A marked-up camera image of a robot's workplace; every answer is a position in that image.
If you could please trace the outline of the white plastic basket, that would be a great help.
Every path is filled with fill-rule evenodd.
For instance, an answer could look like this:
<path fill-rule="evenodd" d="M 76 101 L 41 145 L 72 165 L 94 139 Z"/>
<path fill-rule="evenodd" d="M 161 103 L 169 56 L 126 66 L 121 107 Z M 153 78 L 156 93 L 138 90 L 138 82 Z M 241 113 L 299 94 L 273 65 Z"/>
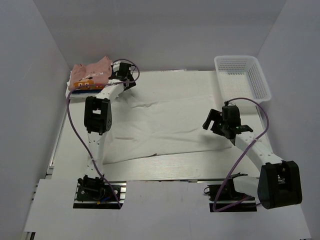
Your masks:
<path fill-rule="evenodd" d="M 214 66 L 223 101 L 248 98 L 258 104 L 271 100 L 271 92 L 258 59 L 249 55 L 222 55 Z"/>

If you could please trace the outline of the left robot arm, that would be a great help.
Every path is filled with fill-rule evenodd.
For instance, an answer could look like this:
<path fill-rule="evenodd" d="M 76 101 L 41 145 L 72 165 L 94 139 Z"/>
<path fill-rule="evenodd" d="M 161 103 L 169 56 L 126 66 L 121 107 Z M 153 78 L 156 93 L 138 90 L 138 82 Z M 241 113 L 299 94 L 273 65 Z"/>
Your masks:
<path fill-rule="evenodd" d="M 111 64 L 108 84 L 95 96 L 85 100 L 84 126 L 88 136 L 88 160 L 85 175 L 100 178 L 103 175 L 104 144 L 112 126 L 113 101 L 124 91 L 136 85 L 133 72 L 138 67 L 131 61 L 119 59 Z"/>

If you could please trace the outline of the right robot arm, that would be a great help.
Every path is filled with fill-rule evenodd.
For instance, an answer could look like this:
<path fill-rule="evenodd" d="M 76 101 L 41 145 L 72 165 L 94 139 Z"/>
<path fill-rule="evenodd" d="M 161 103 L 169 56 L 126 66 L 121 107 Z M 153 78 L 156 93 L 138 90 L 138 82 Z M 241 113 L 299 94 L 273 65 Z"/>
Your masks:
<path fill-rule="evenodd" d="M 210 193 L 215 204 L 223 194 L 240 203 L 254 198 L 267 210 L 302 202 L 297 163 L 282 159 L 264 145 L 251 127 L 241 123 L 237 106 L 211 109 L 202 127 L 229 140 L 242 151 L 239 158 L 248 157 L 259 170 L 259 177 L 230 171 L 220 187 Z"/>

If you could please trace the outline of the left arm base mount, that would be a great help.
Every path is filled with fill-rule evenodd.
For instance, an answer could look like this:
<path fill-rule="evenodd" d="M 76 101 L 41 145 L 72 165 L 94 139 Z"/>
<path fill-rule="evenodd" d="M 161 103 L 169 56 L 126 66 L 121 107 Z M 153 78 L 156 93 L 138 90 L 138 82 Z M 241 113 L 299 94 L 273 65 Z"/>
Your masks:
<path fill-rule="evenodd" d="M 126 197 L 126 182 L 107 184 L 102 178 L 84 176 L 77 180 L 73 208 L 119 210 Z"/>

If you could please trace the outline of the pink folded t shirt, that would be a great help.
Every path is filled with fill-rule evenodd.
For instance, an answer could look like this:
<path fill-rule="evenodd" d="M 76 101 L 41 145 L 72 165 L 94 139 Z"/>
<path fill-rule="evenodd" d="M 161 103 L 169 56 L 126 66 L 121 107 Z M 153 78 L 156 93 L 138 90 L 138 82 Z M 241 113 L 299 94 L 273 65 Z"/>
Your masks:
<path fill-rule="evenodd" d="M 112 73 L 112 61 L 107 56 L 96 63 L 75 64 L 71 70 L 68 90 L 86 84 L 107 84 Z"/>

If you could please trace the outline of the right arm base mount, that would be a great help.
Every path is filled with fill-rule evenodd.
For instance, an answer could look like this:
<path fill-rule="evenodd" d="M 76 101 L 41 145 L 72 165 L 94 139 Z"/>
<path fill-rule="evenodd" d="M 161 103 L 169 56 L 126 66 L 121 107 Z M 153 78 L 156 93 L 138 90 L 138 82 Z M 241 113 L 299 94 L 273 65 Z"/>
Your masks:
<path fill-rule="evenodd" d="M 216 203 L 216 209 L 224 208 L 227 205 L 236 203 L 237 201 L 241 201 L 247 197 L 246 194 L 237 192 L 234 187 L 233 179 L 247 176 L 247 174 L 243 173 L 237 173 L 231 175 L 230 179 L 226 183 L 226 185 L 223 187 L 221 194 L 219 195 L 218 201 Z M 212 184 L 208 184 L 204 190 L 203 194 L 208 196 L 209 198 L 209 210 L 211 213 L 214 212 L 214 201 L 216 198 L 216 195 L 219 191 L 221 184 L 218 183 L 218 181 L 213 181 Z M 222 210 L 222 213 L 228 213 L 228 212 L 256 212 L 257 207 L 261 204 L 257 202 L 257 200 L 254 197 L 251 197 L 247 199 L 246 201 L 242 201 L 241 203 L 229 207 L 227 209 Z"/>

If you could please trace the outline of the white printed t shirt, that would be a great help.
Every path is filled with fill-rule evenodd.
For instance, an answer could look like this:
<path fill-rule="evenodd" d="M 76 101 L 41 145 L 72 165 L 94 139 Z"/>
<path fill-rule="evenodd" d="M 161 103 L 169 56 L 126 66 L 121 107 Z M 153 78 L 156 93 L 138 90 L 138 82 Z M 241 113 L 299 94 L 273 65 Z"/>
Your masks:
<path fill-rule="evenodd" d="M 210 95 L 154 102 L 117 98 L 111 105 L 103 163 L 230 148 L 226 138 L 202 127 L 213 107 Z"/>

